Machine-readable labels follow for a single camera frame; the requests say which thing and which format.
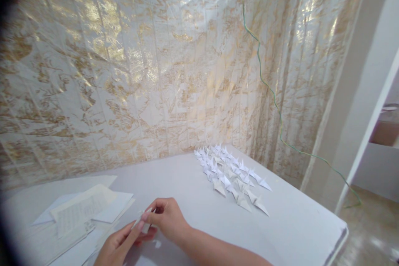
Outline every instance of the handwritten paper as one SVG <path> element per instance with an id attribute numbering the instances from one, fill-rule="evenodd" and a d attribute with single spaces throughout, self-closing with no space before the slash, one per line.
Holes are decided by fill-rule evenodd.
<path id="1" fill-rule="evenodd" d="M 62 238 L 81 223 L 103 211 L 116 199 L 116 193 L 98 184 L 50 211 Z"/>

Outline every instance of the curtain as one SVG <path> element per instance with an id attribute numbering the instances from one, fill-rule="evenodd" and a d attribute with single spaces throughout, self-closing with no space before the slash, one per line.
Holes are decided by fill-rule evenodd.
<path id="1" fill-rule="evenodd" d="M 283 139 L 311 153 L 361 0 L 244 0 Z M 1 42 L 2 188 L 231 143 L 300 186 L 241 0 L 14 0 Z"/>

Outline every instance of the tiled floor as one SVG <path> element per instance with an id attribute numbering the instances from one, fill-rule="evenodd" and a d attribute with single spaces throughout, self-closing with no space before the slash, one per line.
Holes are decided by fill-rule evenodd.
<path id="1" fill-rule="evenodd" d="M 363 201 L 360 207 L 342 209 L 340 217 L 349 227 L 349 237 L 333 262 L 334 266 L 395 265 L 399 257 L 399 203 L 353 186 Z M 356 202 L 349 192 L 345 204 Z"/>

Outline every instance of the green cable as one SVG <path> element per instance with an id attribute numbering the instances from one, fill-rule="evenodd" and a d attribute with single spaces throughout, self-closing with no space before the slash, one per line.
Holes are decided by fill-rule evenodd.
<path id="1" fill-rule="evenodd" d="M 290 145 L 289 143 L 286 143 L 286 142 L 283 140 L 283 137 L 282 137 L 282 135 L 283 135 L 283 117 L 281 116 L 281 111 L 280 111 L 280 109 L 278 108 L 277 103 L 276 103 L 276 94 L 274 93 L 274 91 L 270 88 L 270 86 L 269 86 L 269 85 L 263 80 L 263 78 L 262 78 L 261 58 L 260 58 L 260 56 L 259 56 L 259 48 L 261 47 L 261 43 L 260 43 L 260 41 L 259 41 L 259 38 L 258 38 L 251 30 L 249 30 L 248 27 L 246 26 L 246 22 L 245 22 L 244 0 L 242 0 L 242 16 L 243 16 L 243 18 L 244 18 L 244 28 L 245 28 L 245 30 L 258 42 L 257 54 L 258 54 L 258 60 L 259 60 L 259 74 L 260 74 L 260 77 L 261 77 L 261 81 L 262 81 L 262 82 L 267 86 L 267 88 L 272 92 L 272 94 L 273 94 L 274 106 L 277 108 L 277 111 L 278 111 L 278 113 L 279 113 L 279 115 L 280 115 L 280 140 L 281 140 L 281 142 L 284 143 L 286 146 L 288 146 L 288 147 L 290 147 L 290 148 L 296 150 L 298 153 L 305 154 L 305 155 L 308 155 L 308 156 L 311 156 L 311 157 L 315 157 L 315 158 L 319 158 L 319 159 L 321 159 L 322 161 L 324 161 L 333 171 L 335 171 L 337 174 L 339 174 L 339 175 L 341 176 L 341 178 L 344 180 L 345 184 L 349 187 L 350 191 L 352 191 L 352 193 L 356 196 L 356 198 L 357 198 L 357 200 L 358 200 L 358 203 L 357 203 L 357 204 L 352 205 L 352 206 L 346 206 L 346 207 L 344 207 L 344 208 L 352 208 L 352 207 L 360 206 L 360 205 L 362 204 L 362 200 L 360 199 L 359 195 L 356 193 L 356 191 L 354 191 L 354 190 L 351 188 L 351 186 L 348 184 L 348 182 L 346 181 L 346 179 L 344 178 L 344 176 L 343 176 L 338 170 L 336 170 L 334 167 L 332 167 L 332 165 L 331 165 L 326 159 L 321 158 L 321 157 L 319 157 L 319 156 L 317 156 L 317 155 L 313 155 L 313 154 L 309 154 L 309 153 L 300 151 L 300 150 L 298 150 L 297 148 L 295 148 L 294 146 Z"/>

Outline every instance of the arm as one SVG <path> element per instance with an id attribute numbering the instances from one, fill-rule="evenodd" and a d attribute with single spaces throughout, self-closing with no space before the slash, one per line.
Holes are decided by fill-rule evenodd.
<path id="1" fill-rule="evenodd" d="M 251 251 L 190 227 L 173 198 L 156 199 L 149 208 L 155 213 L 144 214 L 142 220 L 158 226 L 169 240 L 199 265 L 271 266 L 268 261 Z"/>

